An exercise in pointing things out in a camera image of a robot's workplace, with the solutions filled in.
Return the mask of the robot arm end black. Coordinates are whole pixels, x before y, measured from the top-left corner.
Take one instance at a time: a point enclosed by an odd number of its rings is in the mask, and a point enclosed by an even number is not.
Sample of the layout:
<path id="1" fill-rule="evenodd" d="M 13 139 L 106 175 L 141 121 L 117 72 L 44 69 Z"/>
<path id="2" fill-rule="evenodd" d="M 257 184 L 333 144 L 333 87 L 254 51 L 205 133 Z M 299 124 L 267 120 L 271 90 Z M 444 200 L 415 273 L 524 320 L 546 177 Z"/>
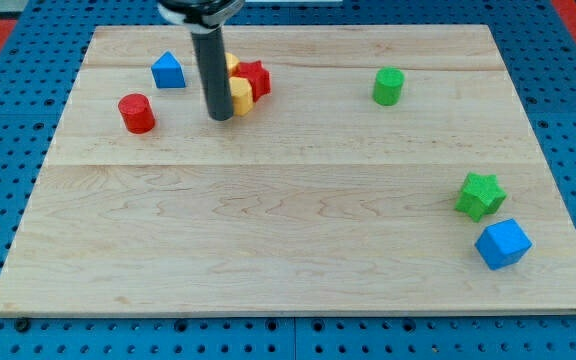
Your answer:
<path id="1" fill-rule="evenodd" d="M 158 0 L 161 16 L 175 25 L 214 29 L 225 24 L 245 5 L 244 0 Z"/>

